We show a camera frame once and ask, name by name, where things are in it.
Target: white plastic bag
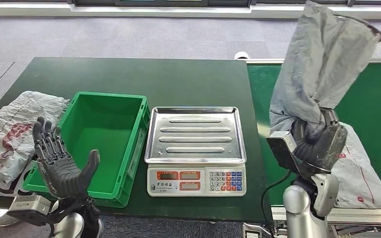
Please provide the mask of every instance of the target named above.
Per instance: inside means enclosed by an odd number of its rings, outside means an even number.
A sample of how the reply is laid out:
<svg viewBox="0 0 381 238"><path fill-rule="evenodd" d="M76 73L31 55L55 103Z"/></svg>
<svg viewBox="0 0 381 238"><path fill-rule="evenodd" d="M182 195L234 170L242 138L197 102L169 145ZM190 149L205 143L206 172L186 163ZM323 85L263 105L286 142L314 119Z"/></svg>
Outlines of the white plastic bag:
<svg viewBox="0 0 381 238"><path fill-rule="evenodd" d="M335 203L340 208L381 208L381 180L353 127L341 123L348 131L340 159L332 168L338 178L339 192Z"/></svg>
<svg viewBox="0 0 381 238"><path fill-rule="evenodd" d="M10 183L0 181L0 196L15 197L33 194L32 192L23 189L22 184L24 183L28 173L30 173L30 170L34 167L35 164L36 161L30 160L30 162L22 171L22 173L14 181Z"/></svg>
<svg viewBox="0 0 381 238"><path fill-rule="evenodd" d="M26 91L0 110L0 181L10 183L34 153L32 127L42 116L56 125L68 100Z"/></svg>

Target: stainless steel scale tray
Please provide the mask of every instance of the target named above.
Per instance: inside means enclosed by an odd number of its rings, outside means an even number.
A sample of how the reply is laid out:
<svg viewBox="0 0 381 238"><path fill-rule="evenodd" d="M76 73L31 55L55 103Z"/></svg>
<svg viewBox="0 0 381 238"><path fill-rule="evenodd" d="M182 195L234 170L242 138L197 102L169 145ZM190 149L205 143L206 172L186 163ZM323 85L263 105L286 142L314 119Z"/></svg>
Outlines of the stainless steel scale tray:
<svg viewBox="0 0 381 238"><path fill-rule="evenodd" d="M239 110L235 107L156 107L145 161L149 164L244 164Z"/></svg>

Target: red digital display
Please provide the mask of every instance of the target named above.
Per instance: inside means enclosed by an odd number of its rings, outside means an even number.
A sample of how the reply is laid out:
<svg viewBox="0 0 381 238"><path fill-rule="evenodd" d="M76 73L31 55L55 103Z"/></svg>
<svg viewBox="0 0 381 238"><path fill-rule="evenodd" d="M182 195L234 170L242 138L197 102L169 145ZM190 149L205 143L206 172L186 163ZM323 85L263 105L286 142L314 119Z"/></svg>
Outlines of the red digital display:
<svg viewBox="0 0 381 238"><path fill-rule="evenodd" d="M201 189L200 182L181 182L180 191L198 191Z"/></svg>
<svg viewBox="0 0 381 238"><path fill-rule="evenodd" d="M179 180L179 173L176 171L157 171L158 180Z"/></svg>
<svg viewBox="0 0 381 238"><path fill-rule="evenodd" d="M180 180L199 180L201 173L199 171L182 171L180 172Z"/></svg>

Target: scale keypad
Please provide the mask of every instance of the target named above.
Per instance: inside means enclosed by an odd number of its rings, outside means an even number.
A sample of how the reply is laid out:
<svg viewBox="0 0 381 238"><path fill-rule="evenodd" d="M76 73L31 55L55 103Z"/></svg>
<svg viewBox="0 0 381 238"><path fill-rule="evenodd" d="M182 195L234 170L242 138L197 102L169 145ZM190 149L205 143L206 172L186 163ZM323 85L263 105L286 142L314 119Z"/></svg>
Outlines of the scale keypad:
<svg viewBox="0 0 381 238"><path fill-rule="evenodd" d="M210 191L242 191L242 172L209 172Z"/></svg>

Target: plastic bag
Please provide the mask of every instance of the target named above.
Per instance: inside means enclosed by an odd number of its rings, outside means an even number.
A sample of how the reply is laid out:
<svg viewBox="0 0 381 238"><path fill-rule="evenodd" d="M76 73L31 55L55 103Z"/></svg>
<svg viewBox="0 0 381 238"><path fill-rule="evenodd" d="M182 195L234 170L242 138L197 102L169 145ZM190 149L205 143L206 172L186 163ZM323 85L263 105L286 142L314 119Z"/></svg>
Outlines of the plastic bag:
<svg viewBox="0 0 381 238"><path fill-rule="evenodd" d="M381 208L381 180L353 127L341 123L348 131L340 159L332 168L338 178L335 202L340 208Z"/></svg>
<svg viewBox="0 0 381 238"><path fill-rule="evenodd" d="M15 197L33 194L32 192L23 189L22 185L25 179L27 178L28 173L30 173L30 170L34 167L35 164L36 161L30 160L30 162L27 164L22 173L14 181L10 183L0 181L0 196Z"/></svg>
<svg viewBox="0 0 381 238"><path fill-rule="evenodd" d="M302 119L307 135L319 136L325 127L319 107L338 105L380 39L363 21L307 1L274 86L271 133L288 131Z"/></svg>
<svg viewBox="0 0 381 238"><path fill-rule="evenodd" d="M42 116L56 125L68 100L26 91L0 110L0 181L14 181L34 153L32 128Z"/></svg>

